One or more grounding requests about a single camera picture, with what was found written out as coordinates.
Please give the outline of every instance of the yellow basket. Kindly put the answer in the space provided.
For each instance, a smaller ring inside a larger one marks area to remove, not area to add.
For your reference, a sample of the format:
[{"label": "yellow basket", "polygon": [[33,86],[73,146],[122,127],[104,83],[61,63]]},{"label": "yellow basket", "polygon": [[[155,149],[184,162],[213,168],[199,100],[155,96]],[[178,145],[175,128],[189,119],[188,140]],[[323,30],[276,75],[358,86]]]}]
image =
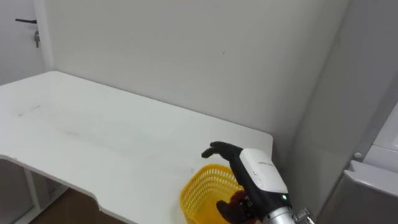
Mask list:
[{"label": "yellow basket", "polygon": [[210,164],[197,172],[180,194],[180,206],[188,224],[227,224],[218,213],[219,200],[229,202],[242,187],[238,185],[231,169]]}]

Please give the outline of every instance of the robotic hand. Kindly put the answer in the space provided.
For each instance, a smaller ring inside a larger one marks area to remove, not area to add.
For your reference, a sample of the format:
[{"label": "robotic hand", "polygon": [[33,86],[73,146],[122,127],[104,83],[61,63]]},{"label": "robotic hand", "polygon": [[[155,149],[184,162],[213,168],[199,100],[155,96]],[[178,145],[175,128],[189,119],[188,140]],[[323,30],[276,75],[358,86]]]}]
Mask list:
[{"label": "robotic hand", "polygon": [[313,224],[308,210],[292,213],[287,187],[267,154],[258,149],[212,142],[201,156],[209,158],[213,154],[229,162],[238,184],[244,189],[238,201],[217,202],[217,209],[226,221],[242,224],[258,219],[268,224]]}]

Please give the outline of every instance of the desk surface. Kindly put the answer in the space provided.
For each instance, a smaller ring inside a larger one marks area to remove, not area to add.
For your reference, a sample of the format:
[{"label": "desk surface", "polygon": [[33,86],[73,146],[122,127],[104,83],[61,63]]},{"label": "desk surface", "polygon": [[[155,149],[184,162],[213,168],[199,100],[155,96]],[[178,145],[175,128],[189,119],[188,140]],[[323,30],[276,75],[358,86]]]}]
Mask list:
[{"label": "desk surface", "polygon": [[0,86],[0,158],[92,196],[127,223],[181,223],[178,196],[212,141],[272,153],[250,128],[60,72]]}]

